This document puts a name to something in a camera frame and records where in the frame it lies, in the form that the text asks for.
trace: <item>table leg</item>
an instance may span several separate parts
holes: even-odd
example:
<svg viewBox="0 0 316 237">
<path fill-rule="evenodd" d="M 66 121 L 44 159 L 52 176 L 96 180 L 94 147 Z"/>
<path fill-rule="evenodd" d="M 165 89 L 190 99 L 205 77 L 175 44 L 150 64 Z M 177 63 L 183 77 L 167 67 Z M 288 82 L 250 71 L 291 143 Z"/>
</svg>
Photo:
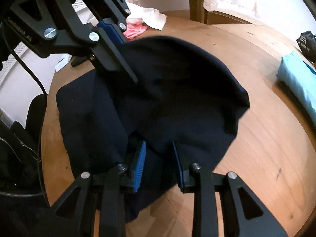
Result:
<svg viewBox="0 0 316 237">
<path fill-rule="evenodd" d="M 190 20 L 206 23 L 207 11 L 203 7 L 204 0 L 189 0 Z"/>
</svg>

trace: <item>black metal bracket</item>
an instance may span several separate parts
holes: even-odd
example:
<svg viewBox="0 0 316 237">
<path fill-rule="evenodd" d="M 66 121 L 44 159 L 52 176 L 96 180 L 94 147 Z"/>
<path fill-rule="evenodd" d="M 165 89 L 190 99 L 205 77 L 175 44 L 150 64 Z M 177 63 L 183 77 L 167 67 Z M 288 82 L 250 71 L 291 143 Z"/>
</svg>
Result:
<svg viewBox="0 0 316 237">
<path fill-rule="evenodd" d="M 31 237 L 93 236 L 97 194 L 89 192 L 90 173 L 84 172 L 39 220 Z"/>
<path fill-rule="evenodd" d="M 83 0 L 99 21 L 109 22 L 121 40 L 130 14 L 125 0 Z M 75 0 L 16 0 L 4 19 L 8 40 L 18 37 L 34 53 L 46 58 L 54 53 L 90 58 L 102 75 L 120 72 L 126 81 L 137 77 L 102 27 L 82 24 L 72 7 Z"/>
<path fill-rule="evenodd" d="M 123 194 L 137 192 L 145 157 L 146 143 L 141 141 L 129 166 L 118 164 L 99 175 L 83 172 L 40 218 L 30 237 L 92 237 L 101 186 L 99 236 L 126 237 Z"/>
<path fill-rule="evenodd" d="M 225 237 L 287 237 L 287 233 L 253 191 L 235 173 L 216 174 L 202 163 L 192 163 L 172 142 L 171 152 L 183 193 L 194 193 L 192 237 L 218 237 L 215 192 L 219 192 Z"/>
</svg>

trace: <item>silver screw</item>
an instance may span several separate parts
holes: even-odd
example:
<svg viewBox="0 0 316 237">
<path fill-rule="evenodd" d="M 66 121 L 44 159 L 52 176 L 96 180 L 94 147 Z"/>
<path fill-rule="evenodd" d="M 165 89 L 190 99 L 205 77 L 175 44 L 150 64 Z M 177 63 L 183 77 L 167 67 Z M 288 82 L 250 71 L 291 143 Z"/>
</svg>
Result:
<svg viewBox="0 0 316 237">
<path fill-rule="evenodd" d="M 193 163 L 193 164 L 192 164 L 192 167 L 193 167 L 194 169 L 196 169 L 196 170 L 200 170 L 200 169 L 201 169 L 201 166 L 200 166 L 199 164 L 197 164 L 197 163 Z"/>
<path fill-rule="evenodd" d="M 120 23 L 118 26 L 120 27 L 120 29 L 126 30 L 126 26 L 124 23 Z"/>
<path fill-rule="evenodd" d="M 125 164 L 118 164 L 118 169 L 120 171 L 122 171 L 122 170 L 126 169 L 126 165 Z"/>
<path fill-rule="evenodd" d="M 235 172 L 229 172 L 227 175 L 228 175 L 228 177 L 230 179 L 236 179 L 237 178 L 237 174 Z"/>
<path fill-rule="evenodd" d="M 44 31 L 44 37 L 47 39 L 52 39 L 57 35 L 57 30 L 53 27 L 49 27 Z"/>
<path fill-rule="evenodd" d="M 97 42 L 99 40 L 99 35 L 96 32 L 91 32 L 89 34 L 89 39 L 93 42 Z"/>
<path fill-rule="evenodd" d="M 83 178 L 83 179 L 88 179 L 89 177 L 90 177 L 90 173 L 89 172 L 83 172 L 81 174 L 81 178 Z"/>
</svg>

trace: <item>round wooden table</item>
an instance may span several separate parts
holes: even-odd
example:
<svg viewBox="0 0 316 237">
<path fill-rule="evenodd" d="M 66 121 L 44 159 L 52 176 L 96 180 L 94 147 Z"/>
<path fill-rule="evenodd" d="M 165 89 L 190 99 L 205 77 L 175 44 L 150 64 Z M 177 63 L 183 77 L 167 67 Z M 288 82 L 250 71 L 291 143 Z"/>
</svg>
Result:
<svg viewBox="0 0 316 237">
<path fill-rule="evenodd" d="M 210 26 L 173 17 L 168 17 L 162 31 L 150 29 L 141 37 L 157 34 L 184 39 L 212 53 L 248 91 L 251 107 L 241 118 L 237 138 L 215 172 L 240 175 L 293 237 L 316 205 L 314 127 L 275 76 L 281 56 L 297 49 L 294 43 L 262 25 Z M 67 65 L 53 78 L 42 131 L 43 173 L 50 204 L 74 180 L 60 132 L 56 93 L 91 69 L 89 61 L 76 68 Z M 127 236 L 189 237 L 192 218 L 193 194 L 182 194 L 174 187 L 126 225 Z"/>
</svg>

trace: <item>black bag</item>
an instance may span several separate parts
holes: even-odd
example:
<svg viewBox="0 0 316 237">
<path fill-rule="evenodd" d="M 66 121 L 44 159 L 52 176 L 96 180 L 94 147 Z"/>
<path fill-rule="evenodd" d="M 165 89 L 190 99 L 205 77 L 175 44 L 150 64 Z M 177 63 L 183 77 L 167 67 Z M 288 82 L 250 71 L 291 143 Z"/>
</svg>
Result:
<svg viewBox="0 0 316 237">
<path fill-rule="evenodd" d="M 14 122 L 9 129 L 0 121 L 1 191 L 39 186 L 37 145 L 30 136 L 25 138 L 25 135 L 28 133 L 18 122 Z"/>
<path fill-rule="evenodd" d="M 311 62 L 316 62 L 316 38 L 311 31 L 301 33 L 296 40 L 303 55 Z"/>
</svg>

